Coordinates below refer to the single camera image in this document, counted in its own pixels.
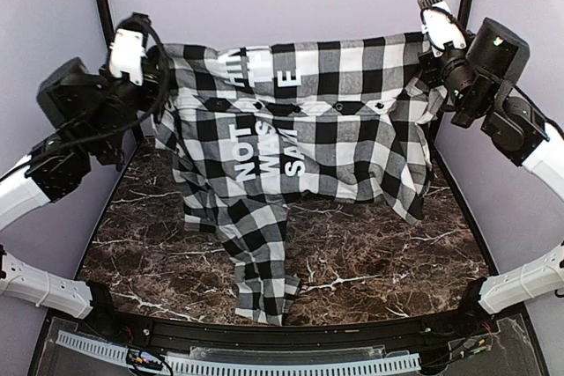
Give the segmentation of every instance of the white cable tray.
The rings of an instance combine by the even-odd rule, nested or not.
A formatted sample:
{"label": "white cable tray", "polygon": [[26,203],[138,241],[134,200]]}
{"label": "white cable tray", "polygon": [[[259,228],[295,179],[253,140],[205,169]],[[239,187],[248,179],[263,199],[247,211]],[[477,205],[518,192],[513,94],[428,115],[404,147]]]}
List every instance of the white cable tray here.
{"label": "white cable tray", "polygon": [[[96,341],[63,330],[59,331],[56,343],[113,365],[130,367],[125,361],[128,349],[121,345]],[[421,369],[419,354],[326,365],[237,365],[177,356],[167,356],[166,361],[172,367],[174,376],[384,376]],[[160,372],[146,369],[143,371],[169,374],[167,368]]]}

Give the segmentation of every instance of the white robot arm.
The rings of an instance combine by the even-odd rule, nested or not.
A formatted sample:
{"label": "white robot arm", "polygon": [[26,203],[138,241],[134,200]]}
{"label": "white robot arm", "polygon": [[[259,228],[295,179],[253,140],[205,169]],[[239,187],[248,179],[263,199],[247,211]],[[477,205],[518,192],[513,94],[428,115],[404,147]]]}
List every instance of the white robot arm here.
{"label": "white robot arm", "polygon": [[[418,3],[423,33],[432,47],[419,60],[427,82],[448,89],[455,110],[451,122],[468,128],[484,116],[481,128],[495,147],[564,201],[562,130],[516,86],[529,58],[527,43],[489,18],[473,36],[457,24],[444,1]],[[510,96],[514,89],[523,97]],[[561,288],[564,242],[520,268],[470,283],[459,319],[485,318]]]}
{"label": "white robot arm", "polygon": [[[145,54],[148,33],[161,56]],[[102,165],[120,168],[125,131],[162,106],[167,72],[159,69],[159,60],[164,50],[148,17],[133,14],[124,20],[110,48],[99,76],[88,74],[80,59],[74,58],[41,84],[37,100],[57,132],[0,178],[0,231],[77,188],[90,172],[90,156]],[[138,110],[145,112],[140,118]],[[113,312],[106,286],[51,275],[0,246],[3,294],[89,319],[91,324]],[[111,316],[105,321],[111,322]]]}

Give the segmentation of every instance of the marble surface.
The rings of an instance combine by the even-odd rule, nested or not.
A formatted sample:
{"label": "marble surface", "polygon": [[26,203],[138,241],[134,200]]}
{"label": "marble surface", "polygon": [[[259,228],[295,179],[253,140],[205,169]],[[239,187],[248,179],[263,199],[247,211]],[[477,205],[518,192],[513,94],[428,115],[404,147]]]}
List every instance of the marble surface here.
{"label": "marble surface", "polygon": [[[233,264],[214,234],[183,230],[169,153],[137,151],[88,250],[79,278],[107,284],[130,313],[254,324],[234,314]],[[386,204],[316,198],[292,207],[286,273],[303,286],[286,325],[383,321],[456,308],[487,267],[447,182],[435,167],[425,220]]]}

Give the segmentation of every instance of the wire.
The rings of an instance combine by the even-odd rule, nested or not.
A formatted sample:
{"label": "wire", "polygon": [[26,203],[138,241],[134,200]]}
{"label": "wire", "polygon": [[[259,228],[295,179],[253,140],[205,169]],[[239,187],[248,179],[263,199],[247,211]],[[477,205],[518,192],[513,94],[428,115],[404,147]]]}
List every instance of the wire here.
{"label": "wire", "polygon": [[18,171],[21,171],[24,167],[28,167],[30,166],[32,163],[31,160],[27,160],[27,162],[24,162],[20,165],[17,165],[16,167],[13,167],[12,169],[10,169],[7,173],[5,173],[2,177],[0,177],[0,184],[2,182],[4,182],[5,180],[7,180],[8,178],[10,178],[13,174],[15,174]]}
{"label": "wire", "polygon": [[95,135],[95,136],[85,136],[85,137],[78,138],[78,139],[73,140],[73,141],[69,141],[67,143],[62,143],[62,144],[58,145],[57,147],[53,148],[52,150],[45,151],[41,154],[38,154],[37,156],[33,157],[32,159],[28,160],[27,162],[22,163],[22,164],[20,164],[16,167],[14,167],[8,173],[6,173],[2,177],[0,177],[0,183],[2,183],[8,177],[15,174],[17,171],[19,171],[19,170],[21,170],[21,169],[23,169],[27,166],[31,166],[31,165],[35,165],[37,163],[40,163],[40,162],[44,161],[45,159],[49,159],[51,157],[54,157],[55,155],[57,155],[57,154],[59,154],[63,151],[66,151],[66,150],[70,149],[71,147],[76,147],[76,146],[82,145],[82,144],[93,143],[93,142],[96,142],[96,141],[105,140],[105,139],[110,138],[112,136],[115,136],[117,134],[121,134],[121,133],[127,131],[128,129],[132,129],[132,128],[136,127],[137,125],[139,125],[140,123],[142,123],[143,121],[145,121],[152,114],[156,113],[157,110],[164,104],[165,98],[167,96],[168,76],[169,76],[169,69],[168,69],[168,63],[167,63],[167,60],[168,60],[167,51],[165,50],[165,47],[162,44],[162,41],[160,40],[159,35],[154,31],[154,29],[152,28],[152,26],[150,24],[148,24],[147,22],[143,21],[140,18],[132,17],[132,18],[127,18],[124,21],[122,21],[120,23],[120,25],[118,26],[118,28],[121,28],[122,26],[127,25],[127,24],[137,24],[137,25],[141,26],[145,31],[147,31],[147,33],[149,33],[152,36],[152,38],[155,41],[155,46],[160,53],[160,60],[163,61],[163,63],[162,63],[163,66],[160,66],[160,70],[162,71],[162,74],[160,76],[160,81],[159,81],[159,91],[158,91],[158,94],[157,94],[157,98],[152,103],[151,107],[149,107],[149,109],[147,109],[147,111],[144,112],[141,116],[139,116],[135,121],[129,122],[126,125],[123,125],[119,128],[112,129],[112,130],[110,130],[106,133],[103,133],[103,134],[98,134],[98,135]]}
{"label": "wire", "polygon": [[424,336],[438,336],[440,338],[448,338],[448,337],[455,335],[456,332],[454,330],[451,331],[451,332],[424,332],[424,331],[420,331],[419,334],[424,335]]}
{"label": "wire", "polygon": [[486,321],[482,323],[482,326],[486,328],[487,333],[490,335],[490,347],[491,347],[492,345],[494,345],[494,334],[492,333],[492,328]]}
{"label": "wire", "polygon": [[452,364],[455,363],[456,361],[462,360],[463,358],[464,358],[464,355],[459,355],[459,356],[456,356],[456,357],[452,358],[452,359],[449,360],[449,361],[445,361],[444,363],[440,363],[440,364],[438,364],[438,365],[426,365],[426,367],[441,367],[441,368],[443,368],[444,366],[446,366],[446,365],[452,365]]}
{"label": "wire", "polygon": [[[96,329],[94,329],[92,326],[90,326],[90,324],[88,324],[86,321],[82,321],[81,323],[83,325],[85,325],[87,328],[89,328],[99,338],[101,338],[105,341],[109,341],[106,336],[101,335],[100,332],[98,332]],[[130,340],[133,340],[133,334],[131,333],[131,329],[129,329],[127,326],[125,326],[123,328],[125,329],[126,332],[128,332],[130,334]],[[167,368],[169,376],[174,376],[173,368],[170,366],[169,363],[167,363],[167,361],[159,353],[153,352],[151,350],[143,350],[142,348],[139,348],[139,347],[133,345],[132,343],[121,343],[121,344],[124,344],[128,348],[128,352],[131,349],[133,349],[133,350],[139,351],[139,354],[141,354],[142,352],[146,352],[148,354],[151,354],[153,357],[157,358],[160,361],[160,363],[163,364]]]}
{"label": "wire", "polygon": [[444,365],[444,363],[439,363],[439,362],[442,361],[443,359],[449,357],[450,354],[452,354],[454,351],[458,350],[460,347],[464,346],[464,344],[467,343],[468,340],[476,334],[478,329],[479,329],[479,326],[477,325],[476,328],[468,336],[466,336],[460,343],[458,343],[456,345],[456,347],[449,349],[449,352],[447,352],[446,354],[443,354],[439,358],[436,358],[435,360],[430,361],[429,363],[425,363],[424,365],[422,365],[422,367],[437,367],[437,366],[440,366],[440,365]]}

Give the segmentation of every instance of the black and white plaid shirt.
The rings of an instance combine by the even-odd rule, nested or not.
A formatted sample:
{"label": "black and white plaid shirt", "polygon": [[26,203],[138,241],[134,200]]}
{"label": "black and white plaid shirt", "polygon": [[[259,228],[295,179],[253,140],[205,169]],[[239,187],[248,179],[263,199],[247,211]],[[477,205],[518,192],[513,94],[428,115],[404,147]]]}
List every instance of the black and white plaid shirt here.
{"label": "black and white plaid shirt", "polygon": [[383,198],[410,223],[431,167],[423,128],[444,89],[418,79],[419,33],[217,51],[166,45],[170,100],[155,124],[174,155],[185,220],[235,264],[236,313],[281,325],[299,290],[285,273],[286,216],[306,193]]}

